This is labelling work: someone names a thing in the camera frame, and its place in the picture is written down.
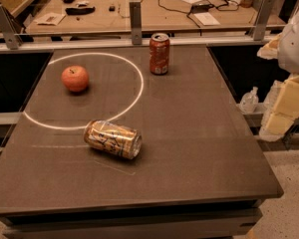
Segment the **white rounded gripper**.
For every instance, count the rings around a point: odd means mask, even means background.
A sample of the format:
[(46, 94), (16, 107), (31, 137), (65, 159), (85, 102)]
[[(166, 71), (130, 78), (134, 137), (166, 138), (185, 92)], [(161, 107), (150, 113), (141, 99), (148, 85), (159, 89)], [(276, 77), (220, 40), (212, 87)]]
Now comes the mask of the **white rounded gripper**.
[(262, 136), (283, 136), (299, 118), (299, 10), (281, 35), (261, 47), (257, 56), (265, 60), (278, 57), (279, 67), (292, 73), (283, 83), (272, 86), (261, 121)]

